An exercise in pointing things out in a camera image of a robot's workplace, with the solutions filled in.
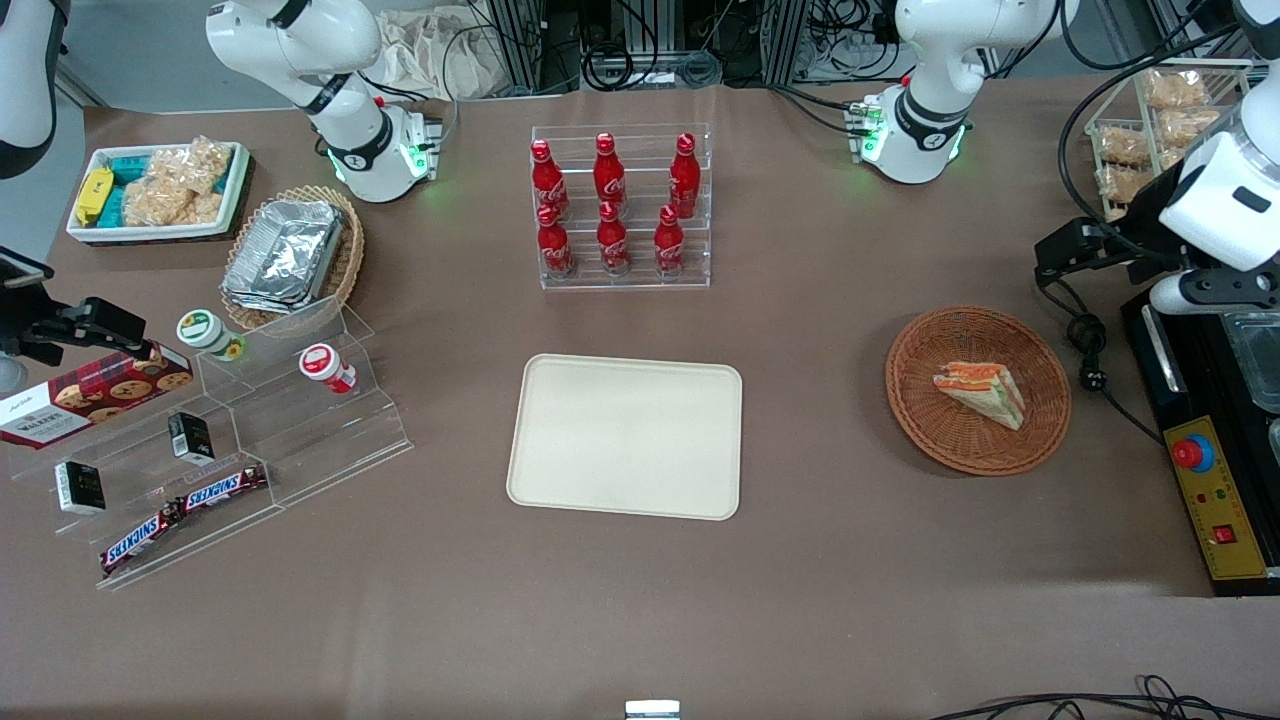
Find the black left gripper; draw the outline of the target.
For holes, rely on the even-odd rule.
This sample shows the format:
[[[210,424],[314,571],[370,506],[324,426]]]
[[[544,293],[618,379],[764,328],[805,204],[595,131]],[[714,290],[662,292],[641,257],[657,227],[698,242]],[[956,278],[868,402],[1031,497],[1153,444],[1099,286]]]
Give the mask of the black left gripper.
[[[1034,246],[1036,287],[1047,290],[1068,274],[1106,268],[1107,255],[1126,265],[1132,284],[1188,268],[1187,242],[1167,227],[1115,225],[1115,229],[1106,237],[1101,223],[1075,218],[1039,240]]]

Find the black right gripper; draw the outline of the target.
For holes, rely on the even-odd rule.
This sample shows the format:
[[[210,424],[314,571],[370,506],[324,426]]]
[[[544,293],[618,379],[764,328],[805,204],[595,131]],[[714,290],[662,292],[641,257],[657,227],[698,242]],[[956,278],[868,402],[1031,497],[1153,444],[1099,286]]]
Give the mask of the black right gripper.
[[[3,305],[1,350],[46,366],[59,366],[63,345],[96,346],[119,352],[150,352],[146,320],[100,297],[76,307]]]

